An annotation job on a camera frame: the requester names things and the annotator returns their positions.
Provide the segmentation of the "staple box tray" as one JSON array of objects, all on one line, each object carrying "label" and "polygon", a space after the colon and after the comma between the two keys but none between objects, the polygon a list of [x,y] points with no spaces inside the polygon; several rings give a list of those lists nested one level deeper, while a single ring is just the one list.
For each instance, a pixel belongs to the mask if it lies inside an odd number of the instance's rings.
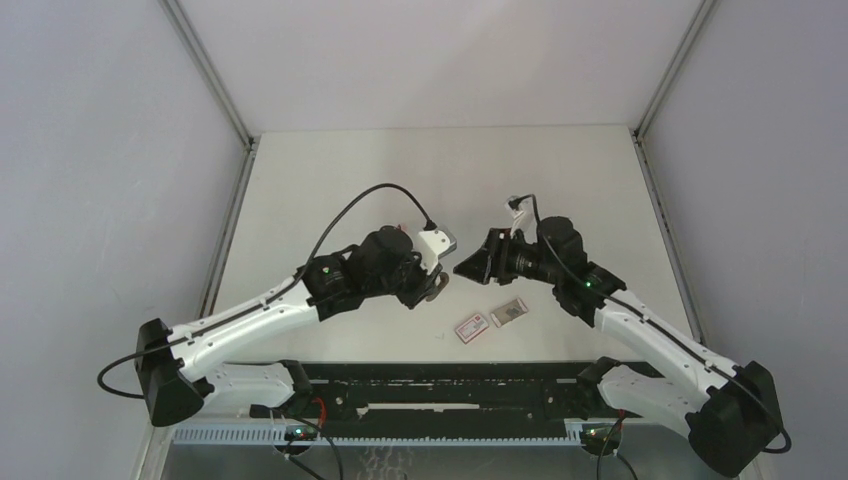
[{"label": "staple box tray", "polygon": [[502,328],[528,312],[525,302],[520,297],[516,297],[492,310],[490,318],[497,328]]}]

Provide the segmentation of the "red white staple box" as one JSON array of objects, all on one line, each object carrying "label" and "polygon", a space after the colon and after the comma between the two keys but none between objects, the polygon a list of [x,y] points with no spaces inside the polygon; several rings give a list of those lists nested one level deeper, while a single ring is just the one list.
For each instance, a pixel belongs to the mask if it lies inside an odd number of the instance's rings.
[{"label": "red white staple box", "polygon": [[469,344],[489,328],[490,322],[487,317],[481,313],[475,313],[457,324],[454,333],[463,344]]}]

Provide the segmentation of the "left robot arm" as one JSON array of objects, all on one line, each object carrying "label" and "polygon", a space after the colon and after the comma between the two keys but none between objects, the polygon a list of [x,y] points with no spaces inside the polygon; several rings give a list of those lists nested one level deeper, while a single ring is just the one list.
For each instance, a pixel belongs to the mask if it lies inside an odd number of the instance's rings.
[{"label": "left robot arm", "polygon": [[233,357],[273,335],[355,311],[370,298],[395,297],[408,309],[431,301],[449,279],[440,261],[455,248],[442,228],[409,235],[384,226],[222,313],[174,327],[160,319],[144,323],[134,369],[151,424],[175,425],[213,405],[305,414],[313,392],[298,362],[235,364]]}]

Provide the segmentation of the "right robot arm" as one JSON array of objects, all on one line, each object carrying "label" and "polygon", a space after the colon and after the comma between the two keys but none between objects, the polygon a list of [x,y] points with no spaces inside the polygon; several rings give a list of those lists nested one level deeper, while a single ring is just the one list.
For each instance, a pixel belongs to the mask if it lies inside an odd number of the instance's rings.
[{"label": "right robot arm", "polygon": [[592,416],[633,413],[684,437],[714,472],[736,477],[784,435],[774,377],[756,361],[742,366],[683,335],[626,283],[591,261],[570,219],[552,216],[529,243],[518,229],[492,228],[454,268],[486,285],[525,278],[549,284],[560,307],[627,346],[658,372],[648,377],[601,357],[578,378],[579,406]]}]

